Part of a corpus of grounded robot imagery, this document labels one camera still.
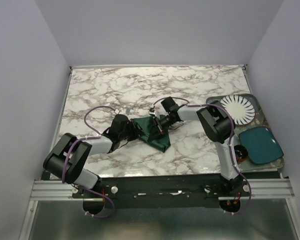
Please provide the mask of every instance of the white plate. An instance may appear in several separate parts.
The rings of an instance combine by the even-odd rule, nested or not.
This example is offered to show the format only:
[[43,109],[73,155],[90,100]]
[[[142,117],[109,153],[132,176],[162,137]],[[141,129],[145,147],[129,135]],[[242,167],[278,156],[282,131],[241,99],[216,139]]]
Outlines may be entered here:
[[220,103],[233,118],[236,125],[246,125],[255,118],[255,108],[246,98],[239,95],[228,95]]

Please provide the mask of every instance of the marble surface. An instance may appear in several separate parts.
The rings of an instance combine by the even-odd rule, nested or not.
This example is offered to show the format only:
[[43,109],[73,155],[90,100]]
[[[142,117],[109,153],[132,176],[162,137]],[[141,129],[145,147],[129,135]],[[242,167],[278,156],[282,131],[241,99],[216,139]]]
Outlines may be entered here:
[[[66,98],[59,136],[95,136],[83,121],[98,105],[123,111],[130,117],[148,115],[152,103],[162,97],[180,97],[191,104],[204,104],[208,97],[249,93],[240,66],[157,66],[74,69]],[[87,121],[100,131],[110,126],[115,113],[93,111]],[[90,156],[85,168],[101,177],[157,176],[219,173],[220,163],[213,142],[200,122],[187,121],[169,132],[171,147],[162,153],[140,140],[110,154]]]

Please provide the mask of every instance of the metal frame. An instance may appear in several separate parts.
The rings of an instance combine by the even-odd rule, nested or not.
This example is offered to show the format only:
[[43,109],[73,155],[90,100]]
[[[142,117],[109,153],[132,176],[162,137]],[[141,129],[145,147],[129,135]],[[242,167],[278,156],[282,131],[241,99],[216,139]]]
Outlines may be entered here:
[[[92,65],[92,66],[72,66],[70,67],[69,79],[67,88],[64,93],[62,106],[57,122],[57,126],[54,132],[54,137],[51,143],[50,149],[56,144],[58,139],[59,130],[62,122],[62,115],[65,109],[67,94],[69,91],[69,85],[71,82],[73,69],[89,69],[89,68],[123,68],[123,67],[163,67],[163,66],[180,66],[180,65],[159,65],[159,64],[144,64],[144,65]],[[241,65],[244,77],[251,91],[250,83],[246,72],[247,65]],[[289,179],[249,179],[252,188],[252,199],[286,199],[288,210],[291,215],[291,219],[300,239],[300,218],[298,215],[293,189]],[[36,210],[38,207],[38,201],[102,201],[102,198],[89,198],[89,199],[75,199],[72,198],[71,185],[62,184],[61,181],[35,181],[30,195],[29,204],[24,217],[22,229],[20,232],[19,240],[28,240],[31,234],[31,229],[34,223]],[[220,197],[219,200],[227,200],[229,198]]]

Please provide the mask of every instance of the white marble tabletop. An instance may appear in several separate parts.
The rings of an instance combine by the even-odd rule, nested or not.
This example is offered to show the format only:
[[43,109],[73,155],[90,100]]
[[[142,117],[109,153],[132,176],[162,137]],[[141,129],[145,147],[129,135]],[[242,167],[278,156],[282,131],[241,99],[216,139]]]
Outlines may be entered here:
[[[118,110],[128,107],[130,117],[138,118],[146,117],[152,103],[162,97],[180,97],[191,104],[204,104],[208,97],[249,92],[238,65],[74,69],[59,136],[65,133],[95,136],[83,118],[98,105]],[[87,121],[104,131],[114,115],[108,109],[97,109]],[[90,156],[84,167],[101,177],[220,172],[215,145],[206,137],[200,122],[187,121],[177,130],[169,131],[169,136],[171,146],[165,153],[135,140],[113,153]]]

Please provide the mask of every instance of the wall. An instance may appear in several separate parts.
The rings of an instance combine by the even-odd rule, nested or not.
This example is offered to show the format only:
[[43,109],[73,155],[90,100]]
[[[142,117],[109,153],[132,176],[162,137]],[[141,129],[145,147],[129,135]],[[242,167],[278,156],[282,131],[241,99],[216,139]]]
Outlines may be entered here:
[[247,64],[283,0],[35,0],[72,66]]
[[248,65],[248,77],[285,154],[300,214],[300,0],[285,0]]
[[0,240],[18,239],[69,67],[33,0],[0,0]]

